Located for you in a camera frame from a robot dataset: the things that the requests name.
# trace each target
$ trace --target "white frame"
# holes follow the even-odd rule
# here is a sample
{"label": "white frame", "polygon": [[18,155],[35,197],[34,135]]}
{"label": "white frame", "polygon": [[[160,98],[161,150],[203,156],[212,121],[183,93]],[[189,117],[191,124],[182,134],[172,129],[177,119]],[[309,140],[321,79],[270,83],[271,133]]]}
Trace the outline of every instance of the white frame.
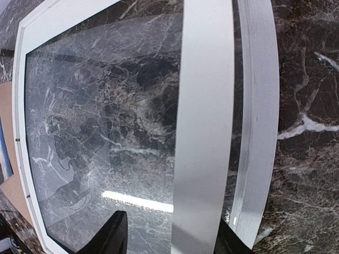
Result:
{"label": "white frame", "polygon": [[233,122],[232,0],[184,0],[172,254],[214,252]]}
{"label": "white frame", "polygon": [[279,119],[279,57],[270,0],[238,0],[244,66],[242,144],[229,226],[252,248],[269,194]]}
{"label": "white frame", "polygon": [[[93,5],[93,0],[46,0],[19,25],[12,91],[13,129],[14,137],[18,139],[15,148],[26,203],[38,238],[47,254],[66,253],[66,251],[47,235],[31,175],[24,115],[26,54],[116,2],[118,0],[96,0]],[[208,2],[199,0],[198,3],[195,0],[185,0],[184,7],[183,33],[185,35],[182,46],[177,162],[174,177],[176,207],[173,216],[174,224],[180,225],[184,231],[194,232],[194,237],[198,240],[198,245],[192,246],[190,236],[185,235],[180,238],[184,240],[184,248],[191,249],[190,253],[194,254],[213,253],[224,200],[231,143],[234,94],[233,15],[231,0],[224,3],[218,0]],[[77,15],[74,15],[74,10],[78,10]],[[207,16],[207,19],[198,19],[197,23],[197,13],[198,16]],[[58,22],[51,18],[56,15]],[[220,25],[225,26],[226,33],[220,33]],[[208,89],[206,84],[214,86]],[[192,131],[195,124],[200,125]],[[209,127],[212,124],[215,131],[210,132]],[[201,133],[204,132],[210,135],[201,137]],[[185,155],[188,150],[191,150],[191,156]],[[204,151],[208,151],[210,158],[196,167],[194,163],[196,160],[201,161]],[[209,188],[197,188],[190,175],[206,174],[206,169],[210,168],[211,163],[214,164],[215,174],[209,174],[203,180],[214,185],[210,185]],[[186,203],[184,197],[198,198],[199,204],[195,207],[202,209],[201,212],[192,217],[189,212],[193,199],[190,203]],[[177,231],[173,230],[172,253],[182,253],[183,246],[177,241],[178,236]]]}
{"label": "white frame", "polygon": [[[13,131],[18,139],[15,149],[26,203],[47,254],[67,252],[47,235],[30,171],[24,115],[26,54],[118,1],[96,0],[93,4],[93,0],[46,0],[19,25],[12,88]],[[270,1],[263,0],[260,5],[255,0],[238,2],[244,58],[244,120],[230,226],[252,247],[273,168],[279,113],[279,65]],[[174,254],[213,253],[215,246],[233,121],[232,11],[231,0],[184,0],[174,176]],[[51,18],[56,15],[58,22]],[[204,186],[201,188],[197,183],[202,179],[200,183]],[[262,186],[258,187],[256,183],[262,179]]]}

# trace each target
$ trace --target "glass panel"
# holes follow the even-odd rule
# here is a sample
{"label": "glass panel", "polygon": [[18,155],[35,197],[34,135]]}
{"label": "glass panel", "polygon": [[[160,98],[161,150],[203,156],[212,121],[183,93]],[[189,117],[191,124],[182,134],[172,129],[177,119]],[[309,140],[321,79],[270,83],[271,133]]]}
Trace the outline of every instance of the glass panel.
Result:
{"label": "glass panel", "polygon": [[123,210],[128,253],[170,253],[182,11],[121,1],[26,56],[35,190],[48,235],[72,251]]}

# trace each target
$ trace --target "white trim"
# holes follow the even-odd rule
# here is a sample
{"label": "white trim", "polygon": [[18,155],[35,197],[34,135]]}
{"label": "white trim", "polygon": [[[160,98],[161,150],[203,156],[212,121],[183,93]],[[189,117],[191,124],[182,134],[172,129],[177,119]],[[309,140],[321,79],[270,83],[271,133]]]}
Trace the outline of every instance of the white trim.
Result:
{"label": "white trim", "polygon": [[179,91],[172,253],[212,254],[233,121],[231,0],[184,1]]}
{"label": "white trim", "polygon": [[13,133],[20,179],[34,228],[47,254],[67,252],[50,238],[44,227],[30,170],[26,146],[24,115],[24,79],[26,54],[81,21],[117,3],[119,0],[46,0],[19,24],[12,85]]}
{"label": "white trim", "polygon": [[252,248],[269,193],[279,116],[279,59],[270,0],[238,0],[244,64],[242,145],[230,227]]}

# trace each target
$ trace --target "black object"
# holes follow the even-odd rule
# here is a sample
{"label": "black object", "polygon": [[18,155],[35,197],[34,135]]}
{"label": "black object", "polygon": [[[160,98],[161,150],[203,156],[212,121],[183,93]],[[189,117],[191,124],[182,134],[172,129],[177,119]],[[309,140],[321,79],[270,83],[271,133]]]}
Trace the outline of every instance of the black object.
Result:
{"label": "black object", "polygon": [[1,252],[0,254],[13,254],[11,250],[5,250]]}
{"label": "black object", "polygon": [[7,238],[6,228],[2,220],[0,219],[0,241]]}
{"label": "black object", "polygon": [[254,254],[221,219],[214,254]]}
{"label": "black object", "polygon": [[126,254],[127,213],[116,211],[91,241],[76,254]]}

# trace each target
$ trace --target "brown marble pattern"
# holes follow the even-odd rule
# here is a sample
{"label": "brown marble pattern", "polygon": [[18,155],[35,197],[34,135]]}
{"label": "brown marble pattern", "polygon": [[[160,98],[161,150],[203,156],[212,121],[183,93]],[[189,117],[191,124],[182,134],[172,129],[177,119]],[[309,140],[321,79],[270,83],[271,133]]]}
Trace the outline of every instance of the brown marble pattern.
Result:
{"label": "brown marble pattern", "polygon": [[256,253],[339,250],[339,2],[273,0],[278,146]]}
{"label": "brown marble pattern", "polygon": [[44,254],[37,234],[31,224],[17,211],[0,189],[0,214],[33,254]]}
{"label": "brown marble pattern", "polygon": [[14,49],[20,21],[43,0],[11,0],[0,13],[0,83],[12,81]]}

